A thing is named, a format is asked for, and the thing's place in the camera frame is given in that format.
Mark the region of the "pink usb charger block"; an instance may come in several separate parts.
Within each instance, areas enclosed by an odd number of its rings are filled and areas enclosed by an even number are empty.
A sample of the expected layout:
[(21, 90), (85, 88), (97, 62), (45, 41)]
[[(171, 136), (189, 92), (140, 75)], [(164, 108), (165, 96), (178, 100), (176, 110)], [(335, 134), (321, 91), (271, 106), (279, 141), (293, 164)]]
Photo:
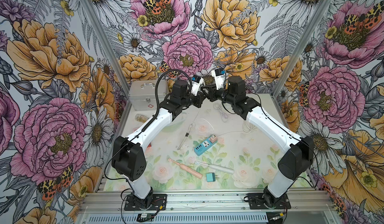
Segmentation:
[(209, 141), (210, 141), (210, 143), (214, 144), (218, 141), (218, 137), (216, 135), (211, 135), (209, 137)]

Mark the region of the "teal power strip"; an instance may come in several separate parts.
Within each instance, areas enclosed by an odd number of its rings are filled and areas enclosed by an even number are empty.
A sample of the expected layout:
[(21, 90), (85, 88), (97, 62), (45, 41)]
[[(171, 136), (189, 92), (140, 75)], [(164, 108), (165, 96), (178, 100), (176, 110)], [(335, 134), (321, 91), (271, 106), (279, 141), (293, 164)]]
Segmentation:
[(203, 153), (205, 153), (206, 151), (208, 151), (210, 148), (212, 148), (216, 143), (214, 143), (214, 144), (210, 143), (209, 138), (207, 138), (206, 140), (204, 140), (203, 142), (201, 142), (200, 144), (198, 144), (198, 145), (194, 148), (194, 152), (195, 152), (195, 154), (199, 157), (199, 156), (201, 156)]

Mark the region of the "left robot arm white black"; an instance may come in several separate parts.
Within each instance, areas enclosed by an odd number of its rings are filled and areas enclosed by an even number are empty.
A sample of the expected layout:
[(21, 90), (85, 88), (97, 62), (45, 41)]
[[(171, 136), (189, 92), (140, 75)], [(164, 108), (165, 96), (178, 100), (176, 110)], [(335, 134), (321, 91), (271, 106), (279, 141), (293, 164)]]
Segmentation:
[(145, 150), (183, 110), (190, 106), (198, 108), (202, 106), (204, 94), (200, 91), (200, 87), (203, 84), (203, 78), (196, 75), (188, 77), (186, 80), (178, 79), (173, 85), (172, 92), (163, 101), (160, 101), (158, 93), (160, 82), (157, 81), (155, 114), (132, 134), (125, 138), (116, 138), (111, 166), (130, 185), (132, 193), (128, 195), (126, 203), (131, 208), (147, 210), (152, 206), (153, 188), (144, 177), (147, 167)]

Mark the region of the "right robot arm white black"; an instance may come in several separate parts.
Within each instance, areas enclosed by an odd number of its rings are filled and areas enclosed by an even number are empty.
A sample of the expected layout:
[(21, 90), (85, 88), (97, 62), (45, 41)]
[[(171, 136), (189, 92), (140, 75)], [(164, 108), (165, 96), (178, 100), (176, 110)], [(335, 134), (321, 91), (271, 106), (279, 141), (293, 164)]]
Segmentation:
[(292, 132), (268, 114), (261, 99), (247, 96), (245, 81), (238, 76), (229, 79), (220, 76), (213, 85), (204, 85), (203, 80), (193, 81), (192, 94), (230, 105), (233, 114), (259, 129), (278, 148), (281, 158), (275, 165), (276, 174), (261, 196), (267, 209), (277, 208), (294, 182), (313, 164), (316, 158), (314, 138)]

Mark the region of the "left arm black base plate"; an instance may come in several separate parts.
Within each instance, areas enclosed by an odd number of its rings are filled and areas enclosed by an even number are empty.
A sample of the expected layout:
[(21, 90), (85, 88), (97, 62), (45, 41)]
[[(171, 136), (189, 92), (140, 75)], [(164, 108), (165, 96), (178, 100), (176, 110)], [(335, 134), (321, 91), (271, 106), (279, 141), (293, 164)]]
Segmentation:
[(166, 194), (151, 194), (145, 199), (139, 199), (129, 194), (123, 205), (124, 211), (163, 211), (167, 205)]

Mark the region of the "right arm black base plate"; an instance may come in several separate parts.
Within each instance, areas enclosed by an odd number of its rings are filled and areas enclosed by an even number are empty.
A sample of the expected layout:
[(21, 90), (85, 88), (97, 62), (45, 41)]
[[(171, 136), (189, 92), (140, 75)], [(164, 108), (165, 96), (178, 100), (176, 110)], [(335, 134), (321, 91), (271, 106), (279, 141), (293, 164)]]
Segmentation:
[(270, 194), (249, 193), (244, 197), (244, 201), (249, 204), (251, 210), (285, 210), (291, 209), (288, 195), (284, 194), (276, 198)]

